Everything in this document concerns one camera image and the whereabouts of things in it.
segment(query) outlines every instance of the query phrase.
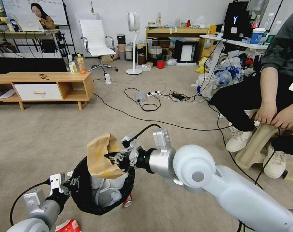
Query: plastic stool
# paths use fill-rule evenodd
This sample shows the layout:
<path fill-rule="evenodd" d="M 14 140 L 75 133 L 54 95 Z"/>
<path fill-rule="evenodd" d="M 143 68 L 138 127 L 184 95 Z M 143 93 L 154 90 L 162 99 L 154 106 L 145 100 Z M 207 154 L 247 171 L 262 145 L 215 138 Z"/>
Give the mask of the plastic stool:
<path fill-rule="evenodd" d="M 277 134 L 278 129 L 275 126 L 268 124 L 260 124 L 257 131 L 253 134 L 248 144 L 237 153 L 235 160 L 242 169 L 249 169 L 254 163 L 263 163 L 264 154 L 261 150 L 268 143 L 274 134 Z M 289 135 L 293 133 L 293 128 L 281 129 L 281 135 Z M 293 163 L 287 162 L 286 180 L 293 181 Z"/>

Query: black bag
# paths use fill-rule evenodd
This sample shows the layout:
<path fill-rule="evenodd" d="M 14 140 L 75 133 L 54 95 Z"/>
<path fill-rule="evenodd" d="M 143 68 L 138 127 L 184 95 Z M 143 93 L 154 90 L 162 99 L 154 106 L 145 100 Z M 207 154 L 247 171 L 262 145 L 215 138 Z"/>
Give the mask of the black bag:
<path fill-rule="evenodd" d="M 69 179 L 71 184 L 68 188 L 71 191 L 72 199 L 81 211 L 95 215 L 103 215 L 122 204 L 128 198 L 133 189 L 134 177 L 135 170 L 133 167 L 130 167 L 128 177 L 125 179 L 123 187 L 119 189 L 122 198 L 113 205 L 100 207 L 92 199 L 91 175 L 88 172 L 87 157 L 85 157 L 74 169 L 72 177 Z"/>

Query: table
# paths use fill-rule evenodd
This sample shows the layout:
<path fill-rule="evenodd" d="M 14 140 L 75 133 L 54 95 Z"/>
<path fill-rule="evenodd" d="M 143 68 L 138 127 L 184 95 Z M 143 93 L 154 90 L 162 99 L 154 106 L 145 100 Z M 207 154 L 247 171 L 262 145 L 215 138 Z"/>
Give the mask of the table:
<path fill-rule="evenodd" d="M 77 102 L 82 110 L 93 96 L 93 78 L 86 74 L 70 72 L 10 72 L 0 74 L 0 91 L 14 89 L 15 94 L 9 98 L 0 98 L 0 102 L 18 102 L 24 110 L 23 102 Z"/>
<path fill-rule="evenodd" d="M 3 39 L 25 39 L 27 36 L 27 39 L 51 39 L 53 38 L 56 48 L 59 50 L 56 33 L 58 33 L 59 29 L 53 29 L 53 30 L 45 30 L 43 32 L 37 31 L 37 32 L 16 32 L 16 31 L 2 31 L 0 32 L 0 40 Z"/>
<path fill-rule="evenodd" d="M 201 40 L 199 40 L 199 48 L 200 48 L 200 50 L 199 50 L 199 52 L 200 52 L 199 53 L 199 58 L 202 58 L 202 51 L 204 49 L 204 46 L 205 46 L 205 43 L 206 43 L 207 39 L 219 41 L 218 45 L 216 46 L 216 48 L 214 50 L 214 56 L 213 56 L 213 60 L 212 60 L 212 63 L 211 63 L 209 73 L 214 72 L 215 67 L 217 65 L 217 61 L 218 61 L 218 59 L 219 59 L 219 57 L 221 55 L 221 51 L 222 51 L 222 49 L 224 47 L 224 43 L 233 44 L 233 45 L 248 48 L 249 52 L 252 53 L 253 55 L 261 55 L 268 48 L 268 46 L 266 46 L 266 45 L 242 43 L 241 41 L 227 40 L 227 39 L 223 39 L 223 38 L 219 38 L 219 37 L 211 36 L 211 35 L 200 35 L 200 37 L 201 37 Z"/>
<path fill-rule="evenodd" d="M 171 28 L 172 33 L 170 33 L 170 28 L 168 27 L 156 27 L 156 28 L 149 28 L 146 27 L 146 41 L 148 37 L 197 37 L 199 38 L 202 34 L 208 34 L 209 28 L 196 28 L 196 27 L 177 27 Z"/>

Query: whiteboard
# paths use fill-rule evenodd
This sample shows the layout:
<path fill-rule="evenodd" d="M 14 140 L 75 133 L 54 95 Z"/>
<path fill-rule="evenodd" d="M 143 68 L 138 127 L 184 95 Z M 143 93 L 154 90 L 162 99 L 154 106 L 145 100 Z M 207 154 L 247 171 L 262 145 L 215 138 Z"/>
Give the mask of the whiteboard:
<path fill-rule="evenodd" d="M 68 25 L 62 0 L 3 0 L 3 3 L 7 15 L 12 18 L 14 13 L 31 14 L 30 5 L 38 3 L 55 25 Z"/>

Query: orange juice bottle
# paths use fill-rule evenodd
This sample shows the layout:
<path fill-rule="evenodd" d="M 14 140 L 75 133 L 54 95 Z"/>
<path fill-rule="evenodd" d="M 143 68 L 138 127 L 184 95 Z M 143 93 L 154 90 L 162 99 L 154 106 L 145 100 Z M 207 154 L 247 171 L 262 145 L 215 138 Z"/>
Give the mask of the orange juice bottle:
<path fill-rule="evenodd" d="M 85 66 L 84 66 L 84 60 L 83 60 L 83 57 L 81 57 L 81 54 L 78 54 L 77 62 L 79 64 L 80 73 L 81 74 L 86 74 L 86 69 L 85 69 Z"/>

